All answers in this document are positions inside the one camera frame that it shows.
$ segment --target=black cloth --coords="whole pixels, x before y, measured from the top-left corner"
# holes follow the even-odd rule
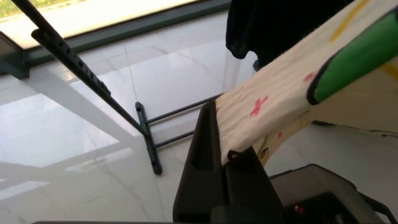
[[[354,0],[231,0],[226,46],[256,53],[263,67]]]

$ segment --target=tiled floor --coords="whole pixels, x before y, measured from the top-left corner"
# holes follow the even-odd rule
[[[254,73],[224,46],[226,14],[142,35],[81,57],[124,109],[149,118],[233,88]],[[154,126],[157,142],[191,131],[197,111]],[[31,78],[0,77],[0,220],[171,221],[190,141],[159,149],[155,176],[142,136],[57,62]],[[398,216],[398,141],[309,126],[266,165],[269,175],[317,163]]]

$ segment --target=printed garment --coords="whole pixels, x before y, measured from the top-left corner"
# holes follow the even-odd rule
[[[398,138],[398,2],[356,0],[216,100],[221,160],[263,164],[313,120]]]

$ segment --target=green stripe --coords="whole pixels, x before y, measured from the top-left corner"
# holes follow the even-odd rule
[[[398,20],[394,12],[368,27],[329,62],[315,90],[321,102],[398,55]]]

